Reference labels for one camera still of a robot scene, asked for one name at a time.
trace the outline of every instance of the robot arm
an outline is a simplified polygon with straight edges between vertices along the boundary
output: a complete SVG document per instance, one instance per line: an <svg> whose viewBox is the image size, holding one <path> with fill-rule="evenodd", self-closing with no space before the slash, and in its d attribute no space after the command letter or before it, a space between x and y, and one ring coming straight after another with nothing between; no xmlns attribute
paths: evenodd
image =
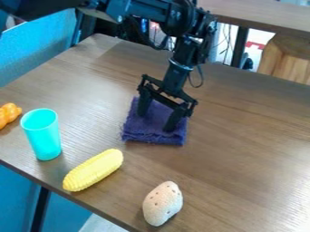
<svg viewBox="0 0 310 232"><path fill-rule="evenodd" d="M215 33L215 17L196 7L196 0L0 0L0 10L31 21L63 9L81 7L88 15L107 14L116 23L139 16L160 24L167 36L177 37L170 67L163 81L142 75L138 87L138 114L143 117L152 100L169 106L173 113L163 128L173 131L183 117L190 117L198 102L183 91L193 68L204 63ZM162 95L180 98L177 103Z"/></svg>

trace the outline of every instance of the purple cloth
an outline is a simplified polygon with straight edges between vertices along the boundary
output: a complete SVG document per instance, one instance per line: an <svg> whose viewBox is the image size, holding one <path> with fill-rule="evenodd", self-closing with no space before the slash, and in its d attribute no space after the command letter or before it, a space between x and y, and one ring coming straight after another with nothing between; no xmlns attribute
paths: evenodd
<svg viewBox="0 0 310 232"><path fill-rule="evenodd" d="M172 132L163 131L172 109L155 100L152 101L145 117L137 114L138 97L134 97L131 109L124 123L121 138L123 141L136 140L148 143L184 145L187 132L187 119L183 118Z"/></svg>

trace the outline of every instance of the wall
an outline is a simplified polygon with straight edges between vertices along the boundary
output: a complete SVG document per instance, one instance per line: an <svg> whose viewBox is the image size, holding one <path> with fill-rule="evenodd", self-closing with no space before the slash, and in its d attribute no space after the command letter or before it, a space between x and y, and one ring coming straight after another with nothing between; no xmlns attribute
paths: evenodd
<svg viewBox="0 0 310 232"><path fill-rule="evenodd" d="M19 24L0 39L0 87L7 85L71 45L74 9Z"/></svg>

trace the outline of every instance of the cable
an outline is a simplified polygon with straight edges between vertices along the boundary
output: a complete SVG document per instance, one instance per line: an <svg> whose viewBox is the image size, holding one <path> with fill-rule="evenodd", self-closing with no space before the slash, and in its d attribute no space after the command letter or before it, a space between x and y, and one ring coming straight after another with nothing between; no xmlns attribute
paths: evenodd
<svg viewBox="0 0 310 232"><path fill-rule="evenodd" d="M131 24L134 26L134 28L136 29L139 37L141 38L141 40L147 44L148 46L150 46L151 48L155 49L155 50L163 50L166 48L167 46L167 42L169 40L169 36L166 35L165 38L162 40L162 42L160 43L159 46L157 46L155 43L153 43L149 37L145 36L145 34L143 34L141 31L140 31L140 26L138 24L138 22L134 19L134 17L128 17L128 19L130 20Z"/></svg>
<svg viewBox="0 0 310 232"><path fill-rule="evenodd" d="M223 64L225 64L225 62L226 62L226 59L227 59L227 57L228 57L229 46L231 46L231 43L230 43L230 40L231 40L231 25L229 25L229 28L228 28L228 37L227 37L227 35L225 34L225 27L226 27L226 25L224 24L224 28L223 28L224 37L225 37L225 39L226 39L226 41L227 41L227 43L228 43L228 46L227 46L227 48L226 48L223 52L220 53L220 54L225 53L225 55L224 55L224 60L223 60Z"/></svg>
<svg viewBox="0 0 310 232"><path fill-rule="evenodd" d="M205 78L204 78L204 76L203 76L203 72L202 72L202 70L201 70L200 65L197 65L197 69L198 69L198 71L199 71L199 77L200 77L200 84L199 84L199 85L194 85L193 82L192 82L192 80L191 80L190 72L189 72L189 74L188 74L189 84L191 85L191 87L193 87L193 88L195 88L195 89L201 87L201 86L204 84L204 81L205 81Z"/></svg>

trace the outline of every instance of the plastic cup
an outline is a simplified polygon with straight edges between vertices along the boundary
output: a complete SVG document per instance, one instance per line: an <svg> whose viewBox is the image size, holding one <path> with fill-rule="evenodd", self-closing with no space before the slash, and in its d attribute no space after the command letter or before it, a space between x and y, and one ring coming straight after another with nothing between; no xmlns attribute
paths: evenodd
<svg viewBox="0 0 310 232"><path fill-rule="evenodd" d="M37 109L27 112L20 122L36 158L52 160L62 152L58 115L50 109Z"/></svg>

